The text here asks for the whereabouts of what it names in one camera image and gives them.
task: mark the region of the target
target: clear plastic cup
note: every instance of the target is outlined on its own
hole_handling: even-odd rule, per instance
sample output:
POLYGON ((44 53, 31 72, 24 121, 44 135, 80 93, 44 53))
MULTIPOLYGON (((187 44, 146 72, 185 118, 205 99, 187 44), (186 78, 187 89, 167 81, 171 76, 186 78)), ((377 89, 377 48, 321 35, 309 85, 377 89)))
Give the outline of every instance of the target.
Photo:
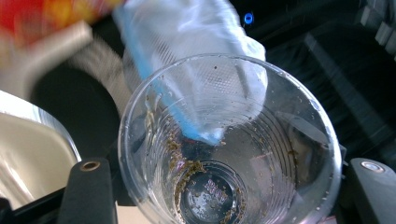
POLYGON ((315 223, 340 185, 338 141, 317 99, 242 56, 194 56, 145 80, 125 110, 119 156, 153 223, 315 223))

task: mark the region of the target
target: blue light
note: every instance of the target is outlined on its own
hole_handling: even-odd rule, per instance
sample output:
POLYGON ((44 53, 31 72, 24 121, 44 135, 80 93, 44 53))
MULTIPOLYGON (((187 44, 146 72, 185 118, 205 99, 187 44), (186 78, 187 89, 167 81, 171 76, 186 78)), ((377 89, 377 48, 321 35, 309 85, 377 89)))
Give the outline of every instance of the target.
POLYGON ((254 16, 252 13, 248 12, 247 14, 245 14, 245 18, 244 18, 245 24, 246 25, 250 25, 251 23, 253 23, 254 21, 254 16))

